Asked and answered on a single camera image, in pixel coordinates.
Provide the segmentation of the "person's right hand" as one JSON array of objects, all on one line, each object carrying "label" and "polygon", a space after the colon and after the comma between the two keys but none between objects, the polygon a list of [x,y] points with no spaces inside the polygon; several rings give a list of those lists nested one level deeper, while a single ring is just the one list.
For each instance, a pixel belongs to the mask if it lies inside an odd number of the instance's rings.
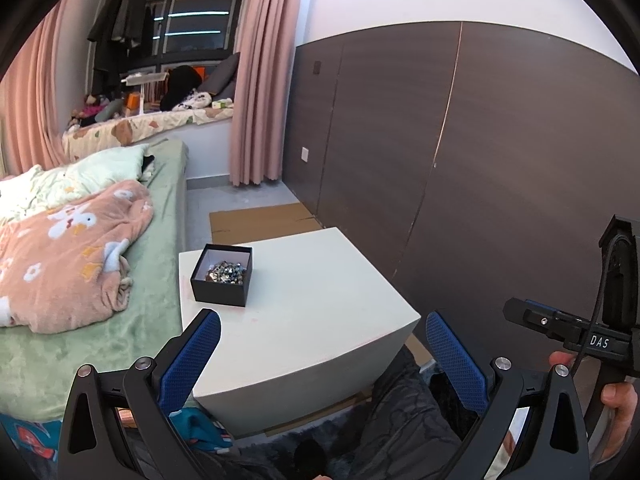
[{"label": "person's right hand", "polygon": [[[593,358],[585,358],[579,365],[576,390],[580,403],[587,401],[590,392],[596,392],[594,383],[600,372],[601,363]],[[610,382],[600,393],[603,404],[605,430],[594,450],[590,451],[592,466],[612,460],[628,440],[632,421],[638,405],[638,393],[629,380]]]}]

